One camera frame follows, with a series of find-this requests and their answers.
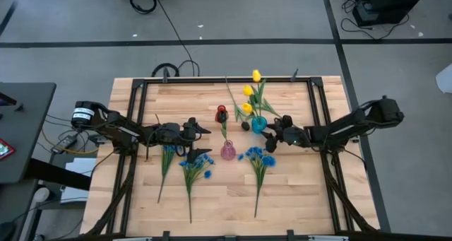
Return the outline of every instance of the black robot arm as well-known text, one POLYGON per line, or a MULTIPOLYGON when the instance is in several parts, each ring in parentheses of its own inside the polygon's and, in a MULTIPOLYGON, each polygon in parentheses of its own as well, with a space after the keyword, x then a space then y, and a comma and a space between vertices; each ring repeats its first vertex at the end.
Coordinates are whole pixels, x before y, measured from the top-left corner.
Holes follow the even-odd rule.
POLYGON ((143 127, 127 118, 119 112, 108 110, 98 102, 78 101, 73 111, 72 126, 79 130, 96 131, 98 134, 110 140, 116 151, 131 155, 134 144, 141 143, 144 146, 173 145, 189 149, 187 160, 192 163, 202 153, 211 149, 193 149, 193 142, 197 141, 201 134, 209 134, 210 131, 200 127, 194 117, 190 117, 184 123, 183 130, 176 123, 154 124, 143 127))
POLYGON ((383 96, 359 106, 348 115, 326 125, 299 128, 293 125, 288 115, 275 118, 274 124, 267 127, 275 131, 262 132, 267 138, 266 149, 273 152, 276 143, 285 142, 303 148, 318 147, 320 150, 341 150, 347 142, 356 136, 365 135, 372 129, 385 129, 399 125, 405 116, 398 108, 397 102, 383 96))

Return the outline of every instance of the red vase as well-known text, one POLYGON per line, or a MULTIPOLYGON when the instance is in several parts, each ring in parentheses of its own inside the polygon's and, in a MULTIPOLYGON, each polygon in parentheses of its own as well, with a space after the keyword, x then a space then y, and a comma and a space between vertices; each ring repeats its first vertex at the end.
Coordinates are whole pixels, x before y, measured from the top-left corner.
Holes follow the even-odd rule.
POLYGON ((232 145, 232 141, 225 141, 225 145, 221 148, 220 155, 225 160, 232 160, 235 158, 236 152, 234 146, 232 145))

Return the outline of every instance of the wooden table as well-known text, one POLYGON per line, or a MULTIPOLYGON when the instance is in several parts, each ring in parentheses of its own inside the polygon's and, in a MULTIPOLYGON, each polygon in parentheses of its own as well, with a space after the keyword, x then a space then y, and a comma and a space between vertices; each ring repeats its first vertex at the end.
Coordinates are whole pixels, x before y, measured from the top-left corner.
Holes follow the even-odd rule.
MULTIPOLYGON (((322 79, 331 119, 336 120, 348 114, 350 110, 341 78, 324 76, 322 79)), ((109 109, 126 116, 132 80, 115 79, 109 109)), ((238 104, 246 101, 242 86, 242 83, 230 84, 238 104)), ((139 95, 140 93, 133 112, 134 119, 137 117, 139 95)), ((291 115, 297 126, 314 124, 306 87, 297 83, 267 83, 264 97, 278 113, 291 115)), ((240 122, 233 122, 233 103, 225 83, 149 86, 143 126, 156 123, 155 114, 161 123, 183 124, 189 117, 196 117, 198 123, 211 130, 212 134, 203 136, 195 147, 212 148, 210 156, 216 165, 211 168, 213 176, 209 180, 198 181, 193 188, 193 223, 190 224, 184 176, 178 165, 181 158, 173 160, 165 180, 162 200, 157 204, 162 179, 161 148, 150 148, 152 156, 146 162, 145 146, 140 145, 127 236, 162 236, 164 230, 169 230, 171 236, 286 235, 289 229, 294 230, 296 235, 333 234, 320 155, 310 148, 278 144, 274 153, 277 165, 268 168, 259 199, 258 214, 254 218, 255 175, 248 163, 226 161, 220 157, 224 138, 220 124, 214 122, 218 105, 225 105, 230 111, 228 136, 234 142, 237 152, 244 152, 250 146, 264 147, 265 139, 262 136, 243 131, 240 122)), ((264 116, 269 122, 274 118, 267 112, 264 116)), ((347 149, 360 155, 356 143, 349 143, 347 149)), ((102 160, 111 151, 111 145, 101 146, 97 160, 102 160)), ((376 210, 362 161, 347 153, 340 154, 340 161, 350 201, 369 224, 378 228, 376 210)), ((110 203, 117 164, 118 156, 113 155, 96 169, 81 233, 93 227, 110 203)), ((125 177, 128 167, 124 169, 125 177)), ((345 228, 339 199, 336 199, 336 203, 341 226, 345 228)), ((114 227, 116 231, 119 230, 122 205, 118 207, 118 212, 114 227)))

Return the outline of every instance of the black metal frame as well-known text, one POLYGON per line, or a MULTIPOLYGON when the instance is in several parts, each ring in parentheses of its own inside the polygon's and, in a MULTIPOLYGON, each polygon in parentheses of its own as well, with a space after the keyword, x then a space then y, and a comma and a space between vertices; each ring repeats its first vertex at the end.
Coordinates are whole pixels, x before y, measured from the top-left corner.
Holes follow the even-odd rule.
MULTIPOLYGON (((323 81, 322 81, 321 77, 296 77, 296 79, 294 81, 291 81, 291 77, 268 77, 266 79, 267 79, 267 83, 278 83, 278 82, 279 83, 283 83, 283 82, 306 83, 307 88, 308 88, 309 99, 311 102, 312 114, 313 114, 313 118, 314 118, 314 125, 319 126, 319 125, 321 125, 321 123, 320 123, 319 111, 318 111, 318 107, 317 107, 317 103, 316 103, 316 97, 314 95, 314 86, 316 86, 319 90, 319 96, 320 96, 323 115, 325 117, 325 123, 329 124, 331 122, 330 114, 328 111, 328 105, 326 103, 326 94, 325 94, 325 90, 323 88, 323 81)), ((165 83, 224 83, 224 82, 225 82, 224 78, 218 77, 218 78, 168 78, 165 83)), ((248 77, 242 77, 242 78, 236 77, 236 78, 228 78, 227 82, 228 83, 251 83, 253 81, 252 81, 252 78, 248 78, 248 77)), ((148 86, 150 84, 156 84, 156 83, 160 84, 160 83, 164 83, 164 82, 158 78, 134 79, 133 80, 131 95, 129 98, 129 109, 127 112, 127 118, 129 118, 129 119, 132 118, 132 113, 133 113, 133 109, 134 109, 134 105, 135 105, 135 101, 136 101, 136 94, 137 94, 138 89, 141 88, 141 99, 140 99, 140 105, 139 105, 139 109, 138 109, 137 123, 141 124, 143 122, 143 114, 144 114, 144 107, 145 107, 145 100, 146 100, 148 86)), ((340 161, 339 161, 339 157, 338 157, 337 153, 333 154, 333 160, 335 161, 335 172, 336 172, 336 175, 338 176, 338 180, 339 180, 338 181, 339 189, 345 195, 345 196, 340 196, 340 198, 347 199, 347 193, 345 190, 343 173, 342 173, 342 169, 340 166, 340 161)), ((332 174, 329 169, 330 166, 328 163, 328 156, 324 152, 321 153, 321 161, 322 161, 323 171, 325 173, 325 179, 326 179, 325 182, 326 182, 326 188, 327 188, 327 192, 328 192, 328 202, 330 204, 333 227, 334 227, 335 233, 337 233, 337 232, 341 231, 339 216, 338 216, 338 209, 337 209, 336 202, 335 202, 334 189, 332 188, 331 183, 327 181, 327 177, 332 174)), ((114 181, 113 198, 118 194, 119 188, 121 186, 121 177, 124 172, 124 162, 125 162, 125 155, 121 155, 119 157, 116 179, 114 181)), ((131 173, 132 177, 134 177, 135 165, 136 164, 131 163, 131 166, 129 168, 129 171, 132 171, 132 173, 131 173)), ((133 186, 131 185, 128 188, 128 190, 126 192, 125 200, 124 200, 124 209, 123 209, 122 217, 121 217, 121 230, 120 230, 120 233, 123 235, 126 234, 127 223, 128 223, 128 219, 129 219, 129 209, 130 209, 130 203, 131 203, 132 187, 133 186)), ((352 216, 350 215, 349 210, 345 206, 344 206, 344 212, 345 212, 345 220, 347 223, 347 230, 354 230, 352 216)), ((115 220, 115 213, 113 213, 112 217, 110 218, 110 220, 107 224, 107 232, 106 232, 107 234, 112 233, 113 228, 114 228, 114 220, 115 220)), ((308 237, 307 235, 292 235, 292 236, 297 239, 299 239, 299 238, 307 239, 307 237, 308 237)), ((222 238, 225 238, 225 237, 202 237, 201 239, 216 240, 216 239, 222 239, 222 238)), ((178 239, 181 239, 181 240, 197 239, 197 240, 199 240, 200 237, 178 237, 178 239)), ((256 240, 256 239, 259 239, 259 240, 268 240, 268 239, 270 239, 270 240, 287 240, 287 236, 253 236, 253 237, 240 237, 240 239, 241 240, 248 240, 248 239, 250 239, 250 240, 256 240)))

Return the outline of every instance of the yellow tulip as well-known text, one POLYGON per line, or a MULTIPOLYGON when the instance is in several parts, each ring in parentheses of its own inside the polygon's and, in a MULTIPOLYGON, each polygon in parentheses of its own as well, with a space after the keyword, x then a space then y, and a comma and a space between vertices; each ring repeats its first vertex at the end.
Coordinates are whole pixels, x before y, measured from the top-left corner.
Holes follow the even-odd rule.
POLYGON ((259 70, 254 70, 253 71, 253 81, 256 82, 256 83, 261 81, 261 74, 259 73, 259 70))
POLYGON ((251 114, 253 112, 253 107, 249 103, 243 104, 243 111, 247 114, 251 114))
POLYGON ((245 94, 246 96, 250 96, 253 94, 253 88, 251 88, 251 86, 245 85, 243 87, 243 94, 245 94))

